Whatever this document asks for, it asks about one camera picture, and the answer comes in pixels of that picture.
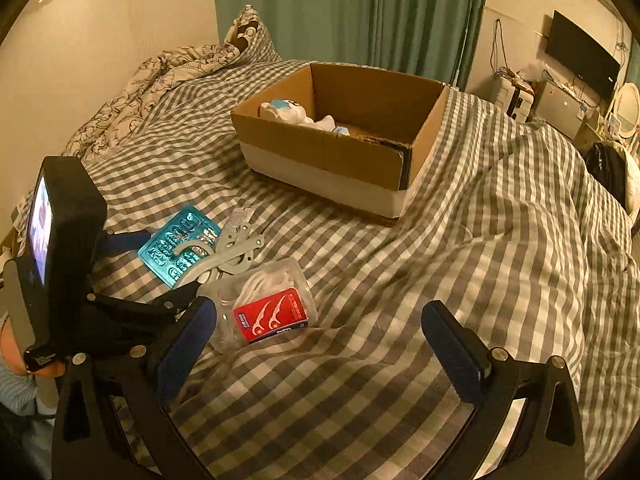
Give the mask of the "person hand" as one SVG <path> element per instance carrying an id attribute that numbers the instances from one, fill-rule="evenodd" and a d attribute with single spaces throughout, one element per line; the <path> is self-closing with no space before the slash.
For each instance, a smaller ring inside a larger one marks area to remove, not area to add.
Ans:
<path id="1" fill-rule="evenodd" d="M 66 365 L 60 361 L 52 362 L 35 372 L 28 370 L 20 348 L 18 348 L 9 318 L 6 318 L 1 327 L 1 355 L 9 370 L 18 376 L 34 375 L 37 377 L 57 378 L 63 376 L 66 372 Z"/>

